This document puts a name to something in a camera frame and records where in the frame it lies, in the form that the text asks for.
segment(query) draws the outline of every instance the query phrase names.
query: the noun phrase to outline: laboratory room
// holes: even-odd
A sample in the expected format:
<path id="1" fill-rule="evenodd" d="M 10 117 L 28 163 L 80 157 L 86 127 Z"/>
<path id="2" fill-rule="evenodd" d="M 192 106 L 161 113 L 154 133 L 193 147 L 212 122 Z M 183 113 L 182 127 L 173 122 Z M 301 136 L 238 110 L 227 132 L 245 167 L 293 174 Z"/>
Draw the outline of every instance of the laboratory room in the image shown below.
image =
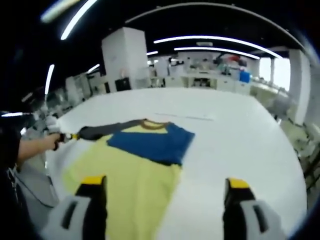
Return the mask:
<path id="1" fill-rule="evenodd" d="M 320 239 L 317 8 L 43 0 L 6 11 L 3 235 Z"/>

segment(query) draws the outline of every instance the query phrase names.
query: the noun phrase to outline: cable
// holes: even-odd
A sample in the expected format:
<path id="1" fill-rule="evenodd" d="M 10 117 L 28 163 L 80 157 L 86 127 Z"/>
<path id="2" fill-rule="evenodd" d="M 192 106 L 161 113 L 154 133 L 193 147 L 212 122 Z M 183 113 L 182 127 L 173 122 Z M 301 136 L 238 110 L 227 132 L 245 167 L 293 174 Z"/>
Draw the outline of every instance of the cable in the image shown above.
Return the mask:
<path id="1" fill-rule="evenodd" d="M 20 177 L 18 177 L 18 175 L 16 173 L 14 173 L 14 176 L 19 180 L 20 183 L 22 183 L 22 185 L 31 193 L 31 195 L 39 202 L 41 203 L 43 206 L 45 206 L 46 208 L 50 208 L 53 209 L 54 206 L 48 205 L 46 203 L 44 203 L 43 201 L 41 201 L 32 191 L 31 189 L 24 183 L 24 181 L 21 180 Z"/>

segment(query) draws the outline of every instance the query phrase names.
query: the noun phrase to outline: desk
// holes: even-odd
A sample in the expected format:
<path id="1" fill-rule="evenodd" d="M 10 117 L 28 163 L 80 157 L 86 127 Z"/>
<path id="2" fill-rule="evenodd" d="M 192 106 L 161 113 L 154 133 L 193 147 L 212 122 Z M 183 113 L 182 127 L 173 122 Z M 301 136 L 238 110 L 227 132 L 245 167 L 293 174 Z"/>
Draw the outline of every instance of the desk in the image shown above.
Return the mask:
<path id="1" fill-rule="evenodd" d="M 280 215 L 287 234 L 304 218 L 306 185 L 294 149 L 280 126 L 253 97 L 195 88 L 131 90 L 95 96 L 58 122 L 62 131 L 76 132 L 85 125 L 137 118 L 172 121 L 195 133 L 157 239 L 222 240 L 227 177 L 246 180 L 255 196 Z M 59 199 L 67 195 L 61 181 L 62 169 L 90 144 L 71 141 L 56 152 L 46 153 Z"/>

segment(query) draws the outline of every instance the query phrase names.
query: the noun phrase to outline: black ceiling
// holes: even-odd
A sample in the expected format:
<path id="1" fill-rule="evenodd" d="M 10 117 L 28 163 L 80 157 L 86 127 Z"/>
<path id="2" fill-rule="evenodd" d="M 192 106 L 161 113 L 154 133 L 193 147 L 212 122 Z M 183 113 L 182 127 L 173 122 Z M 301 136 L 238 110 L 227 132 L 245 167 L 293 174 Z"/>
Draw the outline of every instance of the black ceiling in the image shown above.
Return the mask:
<path id="1" fill-rule="evenodd" d="M 86 2 L 81 0 L 49 24 L 40 23 L 40 15 L 54 0 L 10 1 L 8 16 L 2 20 L 2 32 L 10 32 L 5 38 L 3 97 L 14 95 L 17 101 L 35 88 L 44 87 L 50 64 L 55 64 L 50 89 L 64 85 L 66 77 L 87 71 L 100 63 L 103 65 L 101 40 L 122 26 L 145 31 L 148 51 L 161 54 L 172 53 L 174 47 L 195 46 L 196 41 L 172 41 L 153 44 L 154 40 L 184 35 L 211 35 L 248 41 L 263 47 L 299 45 L 283 32 L 257 17 L 217 6 L 183 6 L 146 15 L 128 24 L 125 21 L 157 7 L 200 1 L 181 0 L 98 0 L 80 19 L 70 36 L 61 41 L 60 37 L 78 9 Z M 235 4 L 263 15 L 294 34 L 296 24 L 311 36 L 318 46 L 316 33 L 309 26 L 317 24 L 312 7 L 304 2 L 269 0 L 263 3 L 244 0 L 204 1 Z M 250 52 L 251 47 L 240 44 L 214 41 L 214 47 Z"/>

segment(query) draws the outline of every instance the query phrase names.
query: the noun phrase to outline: hand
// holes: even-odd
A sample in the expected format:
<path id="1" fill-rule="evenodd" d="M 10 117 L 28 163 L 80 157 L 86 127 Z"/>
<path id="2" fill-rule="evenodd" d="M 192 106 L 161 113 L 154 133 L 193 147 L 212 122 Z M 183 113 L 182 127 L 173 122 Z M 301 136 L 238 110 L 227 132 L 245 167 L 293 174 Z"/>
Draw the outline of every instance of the hand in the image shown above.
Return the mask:
<path id="1" fill-rule="evenodd" d="M 46 136 L 44 138 L 44 144 L 45 148 L 47 150 L 53 150 L 56 148 L 56 142 L 58 142 L 60 139 L 60 134 L 59 133 L 54 133 Z"/>

